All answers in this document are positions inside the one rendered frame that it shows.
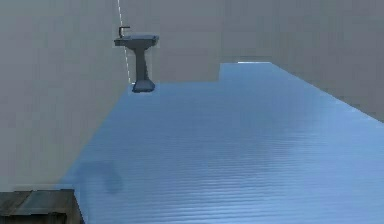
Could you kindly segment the grey pedestal sink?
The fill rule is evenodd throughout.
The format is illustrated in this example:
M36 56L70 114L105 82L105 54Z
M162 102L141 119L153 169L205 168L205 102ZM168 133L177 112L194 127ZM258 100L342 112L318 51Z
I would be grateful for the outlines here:
M157 35L127 35L114 40L116 46L122 46L134 52L136 59L136 81L132 88L134 93L146 93L155 90L155 84L148 75L145 52L154 47L158 40Z

